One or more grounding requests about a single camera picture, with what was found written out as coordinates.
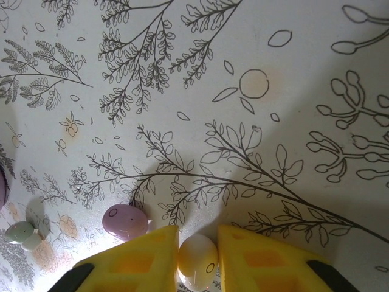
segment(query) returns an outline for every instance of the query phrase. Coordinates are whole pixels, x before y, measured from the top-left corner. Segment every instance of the egg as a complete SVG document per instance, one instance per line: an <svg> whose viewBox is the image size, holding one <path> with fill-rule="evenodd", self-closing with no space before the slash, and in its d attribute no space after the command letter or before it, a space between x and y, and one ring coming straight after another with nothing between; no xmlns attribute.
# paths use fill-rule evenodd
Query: egg
<svg viewBox="0 0 389 292"><path fill-rule="evenodd" d="M189 290L207 289L215 278L217 267L218 249L208 237L195 234L181 244L178 274Z"/></svg>
<svg viewBox="0 0 389 292"><path fill-rule="evenodd" d="M146 234L148 220L141 210L129 205L117 204L105 212L103 227L109 234L127 242Z"/></svg>

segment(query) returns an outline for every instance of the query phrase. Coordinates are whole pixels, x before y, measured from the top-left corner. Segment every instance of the table surface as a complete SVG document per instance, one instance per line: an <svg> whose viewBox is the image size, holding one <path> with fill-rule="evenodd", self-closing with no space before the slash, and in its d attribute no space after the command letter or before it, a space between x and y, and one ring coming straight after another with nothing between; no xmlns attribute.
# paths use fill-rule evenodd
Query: table surface
<svg viewBox="0 0 389 292"><path fill-rule="evenodd" d="M3 0L0 24L3 291L118 245L118 203L181 241L236 224L389 290L387 1ZM24 220L34 252L4 242Z"/></svg>

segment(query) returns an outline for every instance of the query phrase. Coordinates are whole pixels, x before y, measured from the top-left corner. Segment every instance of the branch drawing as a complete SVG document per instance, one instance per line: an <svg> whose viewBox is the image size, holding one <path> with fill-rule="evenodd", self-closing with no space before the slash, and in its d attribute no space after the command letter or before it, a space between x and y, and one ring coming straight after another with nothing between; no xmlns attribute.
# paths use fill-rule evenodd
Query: branch drawing
<svg viewBox="0 0 389 292"><path fill-rule="evenodd" d="M342 177L348 170L348 161L355 159L362 159L370 163L380 162L384 166L388 166L389 163L389 137L384 136L385 142L371 141L367 138L359 135L352 135L353 145L359 149L364 150L363 153L360 151L348 152L343 147L339 146L334 140L324 136L320 132L312 131L309 134L315 142L308 142L306 146L312 152L325 151L335 156L335 159L330 164L319 164L315 167L315 170L320 173L327 173L332 171L327 176L327 181L331 183L339 183ZM388 177L389 170L376 170L373 168L359 169L356 175L365 180L372 180L381 177Z"/></svg>
<svg viewBox="0 0 389 292"><path fill-rule="evenodd" d="M172 144L172 132L149 131L140 125L137 139L146 142L146 156L154 156L158 162L154 171L144 173L133 166L134 173L128 174L125 169L127 165L122 164L121 158L114 159L108 153L98 159L97 155L93 154L87 156L91 162L89 166L95 169L99 179L90 178L90 174L88 175L83 167L79 167L72 171L70 188L88 209L96 200L104 199L105 186L109 186L111 193L120 190L127 194L130 205L142 208L147 195L157 195L153 179L161 176L170 178L171 202L158 204L165 211L162 219L168 220L168 224L183 226L184 210L189 204L200 209L201 206L220 201L227 206L231 200L237 200L239 197L247 199L256 196L261 200L279 199L279 214L273 220L261 212L252 214L255 218L252 217L254 222L250 224L254 224L258 232L266 235L281 232L281 229L285 237L290 231L305 231L309 238L316 234L320 243L326 246L330 235L344 236L352 229L359 229L389 243L388 238L330 210L311 204L294 192L292 185L303 171L304 161L293 159L284 145L278 144L275 147L274 167L265 168L263 157L270 159L270 156L269 153L260 154L261 128L253 126L248 130L241 123L234 129L222 123L217 124L215 120L205 126L208 128L205 143L212 151L202 155L198 164L201 173L194 172L195 160L182 159ZM214 175L208 166L217 164L220 160L226 160L239 169L241 178ZM181 179L192 179L191 186L185 187Z"/></svg>
<svg viewBox="0 0 389 292"><path fill-rule="evenodd" d="M48 202L49 204L54 205L57 203L57 200L61 200L62 203L68 202L75 204L75 202L67 198L66 191L60 189L57 181L50 174L45 173L43 177L43 180L45 180L48 185L40 184L38 179L29 174L26 169L23 169L20 173L20 180L29 193L32 193L33 195L40 193L41 202Z"/></svg>
<svg viewBox="0 0 389 292"><path fill-rule="evenodd" d="M14 102L20 89L20 96L30 101L27 104L29 108L41 106L46 97L46 110L53 110L62 101L57 88L59 83L71 82L91 87L79 76L80 69L86 63L85 58L83 56L80 58L62 44L56 43L52 46L45 41L35 41L40 50L31 54L14 41L5 42L14 50L4 48L7 56L1 61L9 63L9 69L15 72L15 74L0 76L0 99L5 99L5 104ZM44 73L38 68L38 59L48 64L48 70L52 74ZM36 77L36 79L28 86L19 87L21 77Z"/></svg>
<svg viewBox="0 0 389 292"><path fill-rule="evenodd" d="M47 11L57 15L57 27L58 29L65 27L65 20L68 24L71 23L71 16L74 14L74 7L78 4L78 0L42 0L42 8L46 8Z"/></svg>
<svg viewBox="0 0 389 292"><path fill-rule="evenodd" d="M356 43L354 41L337 41L336 43L333 43L331 46L331 49L335 53L352 55L355 52L357 52L357 50L364 47L372 46L373 44L376 44L379 41L382 41L387 36L389 36L389 18L377 18L371 16L361 8L351 6L351 5L344 5L342 7L342 10L343 10L343 14L355 24L373 23L380 26L386 26L387 28L382 34L376 36L375 38L372 38L367 41L362 41L360 43Z"/></svg>
<svg viewBox="0 0 389 292"><path fill-rule="evenodd" d="M176 35L170 32L171 22L164 18L164 12L174 0L154 6L131 7L128 0L116 1L116 5L103 6L105 14L102 20L109 28L109 33L103 32L103 42L100 45L98 59L107 63L108 72L103 73L110 83L120 83L123 77L129 76L124 86L114 88L114 93L100 99L100 109L109 113L108 119L116 126L123 123L126 111L131 110L131 104L136 99L137 114L148 111L147 102L151 94L147 88L157 89L164 93L169 87L169 77L162 63L171 59L169 51L173 50L171 40ZM157 16L133 39L123 41L119 29L114 32L112 26L120 22L126 23L132 10L160 9Z"/></svg>
<svg viewBox="0 0 389 292"><path fill-rule="evenodd" d="M14 11L17 9L23 0L1 1L0 2L0 25L4 29L4 32L8 29L9 16L8 11Z"/></svg>
<svg viewBox="0 0 389 292"><path fill-rule="evenodd" d="M195 79L200 80L207 70L207 60L212 61L213 51L211 49L212 41L221 32L227 24L230 17L235 13L242 0L224 0L224 1L200 1L199 7L187 4L188 16L181 15L182 22L191 27L191 32L203 33L205 31L214 32L208 40L194 40L193 47L189 48L189 53L183 53L181 58L177 58L169 68L173 73L176 69L181 71L182 67L186 69L191 64L191 70L187 71L188 77L184 77L184 87L193 85Z"/></svg>
<svg viewBox="0 0 389 292"><path fill-rule="evenodd" d="M13 162L15 160L7 157L7 154L5 153L5 150L0 143L0 171L3 173L5 169L9 171L9 173L12 175L13 178L15 177L15 173L13 171Z"/></svg>
<svg viewBox="0 0 389 292"><path fill-rule="evenodd" d="M121 83L123 78L126 80L124 85L114 88L113 93L100 99L101 112L109 113L108 119L114 127L117 122L123 123L126 112L131 111L134 102L137 114L148 111L150 89L157 89L163 94L164 88L169 87L169 77L164 64L167 60L171 61L171 51L174 49L171 41L176 35L171 31L172 24L166 19L165 12L174 1L138 7L130 5L129 0L100 2L102 21L109 27L108 33L103 32L98 56L99 60L104 59L108 67L108 72L104 72L103 77L110 83ZM189 49L189 54L182 54L182 58L178 58L168 68L170 73L175 69L180 72L182 67L187 68L191 63L192 71L188 71L188 78L184 78L185 88L192 85L195 78L199 80L206 72L206 59L211 60L213 57L210 45L240 3L241 0L237 3L232 0L203 0L199 3L201 8L187 5L190 19L182 15L184 24L191 27L192 32L208 31L212 32L213 36L207 41L194 40L194 47ZM95 0L94 4L99 5L99 1ZM114 30L114 27L127 23L133 10L138 10L138 13L142 10L155 10L157 14L134 38L122 40L119 29Z"/></svg>
<svg viewBox="0 0 389 292"><path fill-rule="evenodd" d="M360 83L360 76L357 72L352 70L347 71L346 82L337 78L332 79L331 89L335 95L343 98L350 107L350 110L343 113L335 113L332 108L327 105L317 105L316 108L323 116L338 118L336 121L336 126L338 128L347 129L356 122L361 114L373 117L373 119L382 127L389 126L389 114L365 106L367 95ZM378 95L377 105L383 110L386 110L389 108L389 97Z"/></svg>

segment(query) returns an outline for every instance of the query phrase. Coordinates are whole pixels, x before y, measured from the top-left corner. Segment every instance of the botanical illustration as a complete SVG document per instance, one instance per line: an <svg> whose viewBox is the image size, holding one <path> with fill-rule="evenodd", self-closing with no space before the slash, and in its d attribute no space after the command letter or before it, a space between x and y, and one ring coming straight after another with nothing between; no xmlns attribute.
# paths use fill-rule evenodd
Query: botanical illustration
<svg viewBox="0 0 389 292"><path fill-rule="evenodd" d="M375 121L374 125L378 127L389 126L389 97L378 95L376 97L376 105L381 111L376 111L374 108L369 108L365 105L367 94L363 88L360 77L355 71L347 71L346 81L341 79L331 80L331 89L337 96L342 97L346 104L350 107L346 112L334 112L327 105L318 105L317 110L324 116L335 117L336 126L340 129L349 128L360 116L370 116ZM371 168L359 169L356 175L365 180L383 178L389 176L389 132L386 132L381 139L368 139L354 132L352 134L354 148L341 147L334 139L323 135L318 131L312 131L309 134L314 141L308 142L306 146L312 152L325 151L334 156L330 164L319 164L315 170L321 173L329 173L327 181L331 183L339 183L342 177L347 173L348 163L355 159L363 159L371 163Z"/></svg>
<svg viewBox="0 0 389 292"><path fill-rule="evenodd" d="M5 177L4 170L8 170L9 173L15 178L15 173L13 171L13 162L14 160L7 157L7 153L5 152L2 144L0 143L0 172Z"/></svg>
<svg viewBox="0 0 389 292"><path fill-rule="evenodd" d="M79 76L83 64L86 63L85 57L79 57L62 44L55 43L53 46L46 41L35 41L39 50L31 54L14 41L5 42L11 49L4 48L7 56L1 61L10 64L9 69L15 72L0 76L0 99L5 99L5 104L14 102L19 94L29 101L29 108L45 103L46 110L50 111L62 101L58 90L60 84L77 83L89 86ZM43 66L38 60L47 63L47 69L51 73L42 71ZM34 80L27 86L20 86L20 80L24 77L33 77Z"/></svg>
<svg viewBox="0 0 389 292"><path fill-rule="evenodd" d="M371 16L363 9L351 5L344 5L342 10L343 14L355 24L373 23L377 24L378 26L384 26L386 29L380 35L370 40L361 41L359 43L355 41L337 41L331 46L331 49L334 52L338 54L352 55L355 54L359 49L372 46L389 36L389 18Z"/></svg>
<svg viewBox="0 0 389 292"><path fill-rule="evenodd" d="M0 254L11 266L14 275L23 285L34 288L35 272L28 263L20 245L10 245L4 238L5 229L0 229Z"/></svg>
<svg viewBox="0 0 389 292"><path fill-rule="evenodd" d="M11 130L14 136L12 136L12 144L15 146L15 148L19 148L20 145L27 147L23 141L20 140L22 138L22 134L17 134L16 131L12 128L12 126L9 123L5 123Z"/></svg>
<svg viewBox="0 0 389 292"><path fill-rule="evenodd" d="M227 206L231 200L255 197L261 200L262 204L266 203L266 200L273 200L279 206L276 216L266 215L266 208L248 214L249 224L243 227L255 232L267 236L279 233L284 238L291 232L300 232L307 242L315 235L324 247L331 236L343 236L352 229L360 229L389 243L388 238L316 206L294 192L293 184L297 182L303 170L304 161L291 157L284 145L278 144L275 147L273 167L265 167L268 162L263 164L263 159L270 159L270 155L263 155L260 151L261 128L246 128L241 123L234 129L215 120L205 126L208 128L205 143L212 150L205 153L198 164L201 173L193 171L196 166L194 160L182 159L178 149L172 144L172 132L162 134L146 130L141 125L138 127L137 139L146 142L146 156L154 156L158 162L154 171L144 173L133 166L133 174L129 174L128 166L122 165L121 158L113 158L110 153L98 158L94 154L87 157L90 159L89 166L95 169L98 179L90 178L91 174L79 167L72 171L69 185L76 198L88 209L96 200L104 198L105 185L109 186L111 193L118 189L127 194L130 205L142 208L145 195L157 195L153 179L163 176L171 181L171 203L160 202L158 206L165 211L162 219L167 220L168 224L183 226L185 210L189 205L200 209L202 206L219 202ZM241 178L215 175L211 165L222 160L234 165L241 173ZM187 186L188 179L191 179L190 187Z"/></svg>
<svg viewBox="0 0 389 292"><path fill-rule="evenodd" d="M66 23L71 23L75 6L78 0L42 0L42 8L47 8L48 12L57 13L57 27L61 29Z"/></svg>
<svg viewBox="0 0 389 292"><path fill-rule="evenodd" d="M44 173L44 183L40 183L37 178L33 177L26 169L20 173L20 180L26 190L33 195L40 195L42 202L55 205L57 203L71 203L75 202L67 198L65 190L61 190L54 177L48 173Z"/></svg>
<svg viewBox="0 0 389 292"><path fill-rule="evenodd" d="M209 0L199 1L196 6L187 4L188 15L181 16L183 23L193 33L211 32L212 37L195 39L193 47L167 67L176 35L171 21L165 17L165 11L173 6L174 1L141 7L131 6L129 0L101 1L102 20L109 27L109 32L103 32L98 58L107 63L108 72L103 73L104 79L118 83L119 87L100 99L100 109L109 113L108 119L113 126L116 122L123 123L134 102L137 114L148 111L150 90L155 89L162 94L164 88L169 87L167 70L170 73L180 72L189 66L187 77L184 77L185 89L195 80L200 80L207 70L207 62L213 58L212 41L241 3L241 0ZM155 10L155 18L133 39L123 40L119 29L114 28L119 23L127 23L133 10L140 13L139 10L145 9Z"/></svg>
<svg viewBox="0 0 389 292"><path fill-rule="evenodd" d="M23 0L2 0L0 1L0 25L6 33L9 24L9 12L17 9Z"/></svg>
<svg viewBox="0 0 389 292"><path fill-rule="evenodd" d="M235 70L230 62L224 60L225 70L234 76ZM212 102L220 102L230 96L233 96L238 90L239 100L248 112L255 114L254 107L249 100L260 99L269 91L270 82L265 72L260 69L249 69L242 74L239 80L239 87L232 86L223 89Z"/></svg>
<svg viewBox="0 0 389 292"><path fill-rule="evenodd" d="M67 117L66 120L61 121L60 125L65 127L65 132L69 134L70 137L74 137L78 133L78 126L83 126L84 123L80 120L75 120L73 112L71 111L71 117Z"/></svg>

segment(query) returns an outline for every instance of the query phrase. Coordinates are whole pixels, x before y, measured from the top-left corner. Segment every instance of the orange flower drawing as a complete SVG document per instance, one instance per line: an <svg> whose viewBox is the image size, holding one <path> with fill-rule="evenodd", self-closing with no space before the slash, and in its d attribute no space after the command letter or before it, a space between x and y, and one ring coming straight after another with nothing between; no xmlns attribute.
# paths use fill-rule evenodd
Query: orange flower drawing
<svg viewBox="0 0 389 292"><path fill-rule="evenodd" d="M55 272L58 267L57 258L53 247L49 242L43 240L40 245L32 252L36 264L46 272Z"/></svg>
<svg viewBox="0 0 389 292"><path fill-rule="evenodd" d="M8 210L10 211L10 214L11 214L12 218L16 222L19 222L20 221L20 217L19 217L19 214L18 214L18 210L17 210L17 208L15 207L15 205L13 203L9 203L8 204Z"/></svg>
<svg viewBox="0 0 389 292"><path fill-rule="evenodd" d="M73 219L68 215L63 215L60 217L60 229L66 237L76 239L78 235L77 226L75 225Z"/></svg>

